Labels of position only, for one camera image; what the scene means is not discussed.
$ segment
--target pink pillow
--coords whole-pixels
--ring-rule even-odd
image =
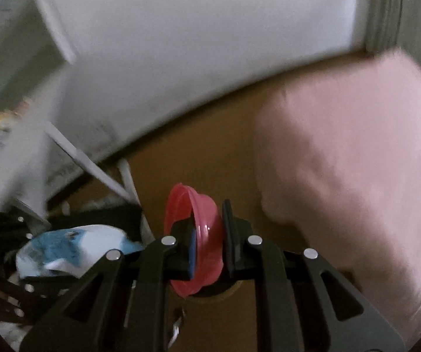
[[[262,205],[411,346],[421,336],[421,68],[397,50],[287,84],[256,125]]]

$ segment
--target white wall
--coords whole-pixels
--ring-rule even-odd
[[[98,159],[225,91],[362,47],[369,0],[54,3],[78,51],[57,125]]]

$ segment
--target wooden surface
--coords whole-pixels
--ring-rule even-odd
[[[237,217],[280,247],[301,251],[304,239],[293,226],[272,223],[263,213],[253,167],[256,114],[282,83],[314,70],[346,65],[365,57],[351,54],[317,62],[246,87],[158,131],[128,157],[144,213],[156,236],[162,234],[165,203],[182,182],[211,196],[220,207],[232,202]],[[73,209],[108,190],[91,182],[69,200]],[[254,286],[244,282],[225,299],[186,301],[169,293],[170,309],[183,305],[188,321],[172,352],[253,352],[257,350]]]

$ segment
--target metal bolt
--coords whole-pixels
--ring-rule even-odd
[[[20,316],[20,318],[25,316],[25,313],[23,312],[21,308],[15,308],[14,312],[15,312],[15,315]]]
[[[107,260],[118,260],[121,258],[121,252],[116,249],[112,249],[106,253],[106,259]]]
[[[303,255],[309,260],[315,260],[318,258],[318,252],[315,249],[305,249]]]
[[[257,246],[257,245],[260,245],[260,244],[263,243],[263,239],[261,237],[259,237],[259,236],[252,235],[252,236],[249,236],[248,237],[248,243],[250,245]]]
[[[176,238],[173,236],[165,236],[162,238],[162,244],[165,246],[173,246],[176,243]]]

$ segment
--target red plastic lid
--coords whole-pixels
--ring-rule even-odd
[[[176,184],[168,196],[164,233],[170,234],[176,221],[194,215],[196,224],[196,269],[191,281],[171,281],[181,297],[197,293],[202,287],[217,281],[224,263],[222,248],[224,229],[214,200],[197,193],[193,188]]]

